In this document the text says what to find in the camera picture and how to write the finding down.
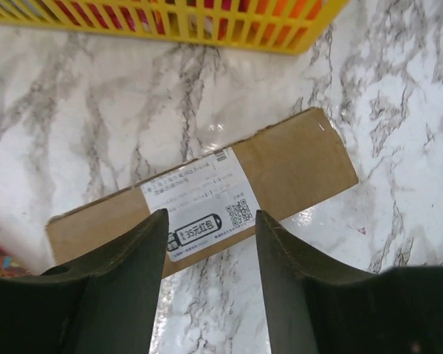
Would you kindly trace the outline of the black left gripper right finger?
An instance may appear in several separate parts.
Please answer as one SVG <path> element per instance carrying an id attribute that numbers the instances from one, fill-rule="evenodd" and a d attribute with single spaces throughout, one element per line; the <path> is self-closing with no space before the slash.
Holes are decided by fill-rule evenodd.
<path id="1" fill-rule="evenodd" d="M 443 353 L 443 265 L 354 268 L 257 212 L 274 353 Z"/>

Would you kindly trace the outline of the brown cardboard express box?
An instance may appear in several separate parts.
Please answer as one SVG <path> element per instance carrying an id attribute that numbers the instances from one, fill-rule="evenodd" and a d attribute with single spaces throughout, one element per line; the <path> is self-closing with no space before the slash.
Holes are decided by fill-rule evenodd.
<path id="1" fill-rule="evenodd" d="M 282 221 L 358 182 L 343 141 L 320 108 L 108 195 L 47 224 L 55 262 L 75 259 L 166 209 L 163 276 L 254 232 L 258 210 Z"/>

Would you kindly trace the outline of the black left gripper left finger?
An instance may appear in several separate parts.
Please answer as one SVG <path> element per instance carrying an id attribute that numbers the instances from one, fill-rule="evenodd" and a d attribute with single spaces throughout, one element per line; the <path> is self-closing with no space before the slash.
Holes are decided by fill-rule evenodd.
<path id="1" fill-rule="evenodd" d="M 160 209 L 41 275 L 0 277 L 0 353 L 147 353 L 168 226 Z"/>

